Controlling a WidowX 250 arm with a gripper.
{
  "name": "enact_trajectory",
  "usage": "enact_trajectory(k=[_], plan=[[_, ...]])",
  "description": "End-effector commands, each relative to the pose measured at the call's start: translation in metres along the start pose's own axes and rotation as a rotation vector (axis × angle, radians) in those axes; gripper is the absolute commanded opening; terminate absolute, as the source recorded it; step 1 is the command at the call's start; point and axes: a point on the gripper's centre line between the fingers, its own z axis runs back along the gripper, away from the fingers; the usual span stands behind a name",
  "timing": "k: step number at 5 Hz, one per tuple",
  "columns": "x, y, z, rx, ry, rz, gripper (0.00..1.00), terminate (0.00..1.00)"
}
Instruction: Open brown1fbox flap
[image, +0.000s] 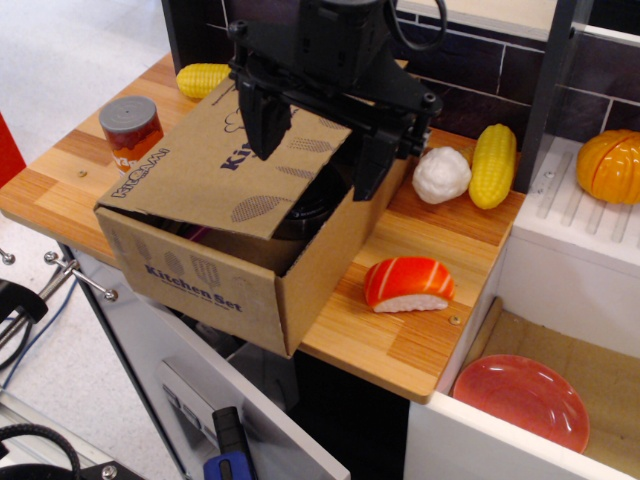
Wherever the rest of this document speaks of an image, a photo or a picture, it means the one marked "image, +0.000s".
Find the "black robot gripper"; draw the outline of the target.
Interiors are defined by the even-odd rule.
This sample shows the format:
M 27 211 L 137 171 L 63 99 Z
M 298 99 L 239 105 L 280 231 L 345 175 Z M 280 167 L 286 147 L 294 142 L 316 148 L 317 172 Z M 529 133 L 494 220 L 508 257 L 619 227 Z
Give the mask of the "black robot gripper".
M 363 133 L 354 201 L 369 201 L 396 153 L 419 153 L 441 101 L 395 61 L 394 41 L 431 52 L 403 33 L 392 1 L 302 1 L 293 21 L 236 20 L 230 62 L 247 140 L 267 160 L 291 128 L 291 105 Z

